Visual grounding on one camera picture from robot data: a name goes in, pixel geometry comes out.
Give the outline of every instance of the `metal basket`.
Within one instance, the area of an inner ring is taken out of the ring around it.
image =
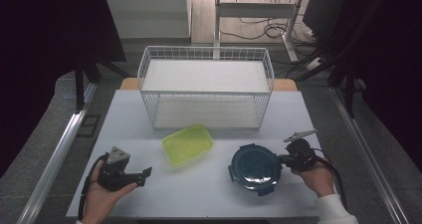
[[[147,47],[137,80],[154,128],[258,129],[274,72],[263,48]]]

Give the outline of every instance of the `wooden floor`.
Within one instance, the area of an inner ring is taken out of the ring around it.
[[[221,2],[248,2],[248,3],[294,3],[296,0],[220,0]],[[304,14],[309,0],[303,0],[300,14]],[[302,23],[303,16],[298,16],[295,30],[302,40],[307,40],[307,34],[310,29]],[[263,21],[267,19],[258,18],[222,18],[220,20],[220,31],[224,33],[232,33],[241,37],[255,38],[264,33],[264,27],[269,24],[265,21],[262,23],[250,23],[254,21]],[[270,21],[271,23],[286,24],[287,19],[277,19]],[[212,43],[215,29],[215,0],[192,0],[192,43]],[[280,34],[276,30],[269,31],[271,36]],[[221,34],[221,43],[264,43],[274,44],[283,43],[282,38],[270,38],[266,35],[253,40],[242,39],[235,36]]]

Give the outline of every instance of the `wooden edge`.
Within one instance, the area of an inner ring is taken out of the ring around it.
[[[121,90],[138,90],[137,78],[126,78],[120,85]],[[274,79],[274,92],[297,92],[298,87],[290,79]]]

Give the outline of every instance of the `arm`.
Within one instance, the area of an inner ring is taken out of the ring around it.
[[[339,195],[335,194],[332,173],[322,163],[316,163],[310,170],[292,173],[300,176],[307,187],[318,197],[315,201],[318,224],[357,224],[357,219],[343,207]]]
[[[108,191],[101,187],[97,183],[97,179],[103,164],[104,163],[101,161],[91,176],[91,184],[87,194],[84,218],[81,221],[78,221],[77,224],[102,223],[111,213],[118,200],[137,187],[136,183],[131,183],[115,192]]]

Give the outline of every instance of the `white wall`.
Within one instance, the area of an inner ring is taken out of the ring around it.
[[[189,38],[190,0],[107,0],[121,38]]]

